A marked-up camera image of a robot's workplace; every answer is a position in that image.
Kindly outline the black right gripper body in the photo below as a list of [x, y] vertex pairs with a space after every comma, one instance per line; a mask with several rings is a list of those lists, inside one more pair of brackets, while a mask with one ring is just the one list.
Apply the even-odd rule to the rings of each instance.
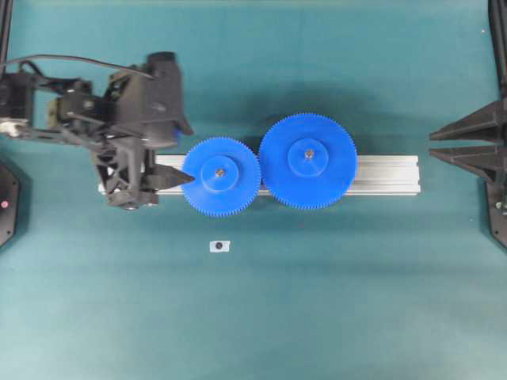
[[490, 232], [506, 248], [506, 177], [487, 173], [486, 196]]

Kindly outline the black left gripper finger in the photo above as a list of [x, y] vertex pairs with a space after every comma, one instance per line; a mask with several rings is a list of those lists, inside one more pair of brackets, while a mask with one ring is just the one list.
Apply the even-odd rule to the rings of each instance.
[[155, 189], [175, 188], [194, 180], [194, 177], [168, 165], [156, 164], [152, 173], [152, 187]]

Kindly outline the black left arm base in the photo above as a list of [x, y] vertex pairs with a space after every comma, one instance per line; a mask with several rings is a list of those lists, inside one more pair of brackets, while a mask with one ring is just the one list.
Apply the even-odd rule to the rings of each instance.
[[21, 231], [21, 180], [15, 165], [1, 157], [1, 251], [16, 239]]

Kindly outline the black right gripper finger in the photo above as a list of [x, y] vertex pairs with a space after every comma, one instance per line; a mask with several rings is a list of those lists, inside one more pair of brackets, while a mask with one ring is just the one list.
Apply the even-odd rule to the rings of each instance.
[[429, 154], [457, 166], [489, 183], [506, 181], [505, 146], [465, 146], [430, 149]]
[[494, 101], [464, 118], [434, 131], [433, 141], [506, 140], [506, 101]]

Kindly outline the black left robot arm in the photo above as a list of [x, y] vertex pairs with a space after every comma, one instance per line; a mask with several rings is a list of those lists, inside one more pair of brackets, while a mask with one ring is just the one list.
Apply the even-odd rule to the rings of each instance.
[[156, 162], [157, 150], [191, 135], [179, 73], [146, 78], [114, 74], [101, 97], [79, 78], [20, 70], [1, 80], [1, 133], [11, 139], [88, 150], [108, 205], [134, 210], [158, 204], [158, 191], [194, 180]]

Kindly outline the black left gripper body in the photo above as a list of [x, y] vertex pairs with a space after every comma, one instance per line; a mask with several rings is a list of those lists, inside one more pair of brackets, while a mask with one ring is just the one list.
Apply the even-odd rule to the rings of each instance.
[[48, 106], [51, 135], [59, 143], [89, 151], [112, 207], [135, 210], [158, 204], [161, 170], [154, 149], [147, 147], [143, 118], [143, 95], [154, 84], [154, 79], [121, 71], [110, 78], [99, 97], [93, 94], [91, 82], [66, 80]]

